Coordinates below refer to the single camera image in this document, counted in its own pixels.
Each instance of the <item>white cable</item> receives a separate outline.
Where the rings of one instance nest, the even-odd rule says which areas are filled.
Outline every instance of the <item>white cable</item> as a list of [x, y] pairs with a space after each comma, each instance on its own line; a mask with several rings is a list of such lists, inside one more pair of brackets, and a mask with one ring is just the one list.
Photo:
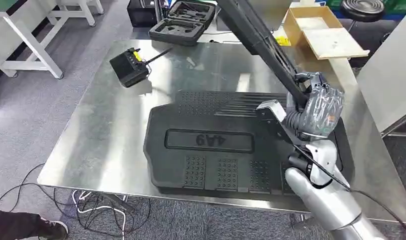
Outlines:
[[[99, 207], [96, 207], [96, 208], [91, 208], [91, 209], [87, 209], [87, 210], [81, 211], [81, 210], [78, 208], [77, 201], [75, 200], [75, 193], [76, 193], [77, 191], [78, 191], [78, 190], [74, 190], [74, 191], [72, 192], [72, 200], [73, 200], [73, 202], [75, 203], [76, 210], [78, 211], [78, 213], [84, 214], [84, 213], [88, 213], [88, 212], [95, 211], [95, 210], [99, 210], [99, 209], [113, 209], [113, 210], [115, 210], [116, 212], [122, 214], [122, 216], [123, 216], [122, 240], [125, 240], [125, 223], [126, 223], [126, 221], [127, 221], [127, 216], [125, 215], [125, 213], [124, 213], [123, 211], [121, 211], [121, 210], [119, 210], [119, 209], [116, 209], [116, 208], [114, 208], [114, 207], [111, 207], [111, 206], [99, 206]], [[81, 192], [81, 195], [79, 196], [78, 200], [85, 200], [85, 198], [88, 197], [88, 196], [91, 194], [91, 192], [88, 192], [86, 195], [84, 195], [84, 193], [86, 193], [86, 192], [85, 192], [85, 191], [82, 191], [82, 192]]]

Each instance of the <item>yellow label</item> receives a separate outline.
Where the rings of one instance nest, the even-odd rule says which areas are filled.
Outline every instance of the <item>yellow label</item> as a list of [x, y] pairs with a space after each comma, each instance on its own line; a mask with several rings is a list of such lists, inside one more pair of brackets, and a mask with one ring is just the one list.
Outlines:
[[141, 57], [140, 57], [140, 55], [138, 55], [137, 51], [134, 51], [134, 55], [135, 55], [135, 57], [137, 58], [138, 61], [140, 61], [140, 62], [143, 61], [143, 60], [141, 60]]
[[286, 37], [280, 36], [275, 38], [280, 46], [291, 46], [290, 40]]

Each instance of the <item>black shoe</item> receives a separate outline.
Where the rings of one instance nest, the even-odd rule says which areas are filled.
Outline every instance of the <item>black shoe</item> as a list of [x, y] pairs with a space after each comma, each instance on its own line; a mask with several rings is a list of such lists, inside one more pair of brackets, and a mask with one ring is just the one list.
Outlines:
[[61, 221], [48, 221], [41, 218], [45, 224], [45, 230], [42, 231], [40, 237], [47, 238], [48, 240], [66, 240], [68, 238], [68, 226]]

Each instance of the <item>open cardboard box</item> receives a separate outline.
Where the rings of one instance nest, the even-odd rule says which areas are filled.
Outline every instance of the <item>open cardboard box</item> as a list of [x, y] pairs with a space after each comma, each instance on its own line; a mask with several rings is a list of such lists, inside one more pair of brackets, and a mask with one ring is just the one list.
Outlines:
[[292, 46], [311, 49], [318, 60], [366, 57], [363, 50], [327, 6], [293, 7], [284, 31]]

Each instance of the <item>rubber dot pattern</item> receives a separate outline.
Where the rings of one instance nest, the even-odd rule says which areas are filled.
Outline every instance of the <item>rubber dot pattern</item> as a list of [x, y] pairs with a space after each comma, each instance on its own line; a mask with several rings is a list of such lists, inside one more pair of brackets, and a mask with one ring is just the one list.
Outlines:
[[265, 161], [250, 161], [250, 191], [270, 192], [268, 163]]
[[217, 189], [237, 191], [238, 173], [237, 159], [218, 158], [217, 159]]
[[213, 115], [218, 109], [222, 108], [232, 96], [230, 93], [217, 94], [216, 92], [189, 92], [180, 94], [178, 101], [178, 114], [205, 116]]
[[183, 187], [203, 189], [205, 186], [206, 157], [185, 156], [185, 172]]

